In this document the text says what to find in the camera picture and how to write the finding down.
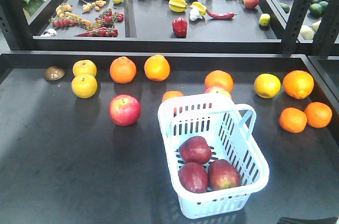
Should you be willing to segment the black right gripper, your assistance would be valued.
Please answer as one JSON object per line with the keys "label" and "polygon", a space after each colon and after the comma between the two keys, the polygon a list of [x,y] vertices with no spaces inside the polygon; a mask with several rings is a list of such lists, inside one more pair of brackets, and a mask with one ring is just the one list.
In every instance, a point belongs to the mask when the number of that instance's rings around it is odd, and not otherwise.
{"label": "black right gripper", "polygon": [[297,219],[289,217],[280,217],[277,224],[337,224],[338,217],[329,217],[325,219]]}

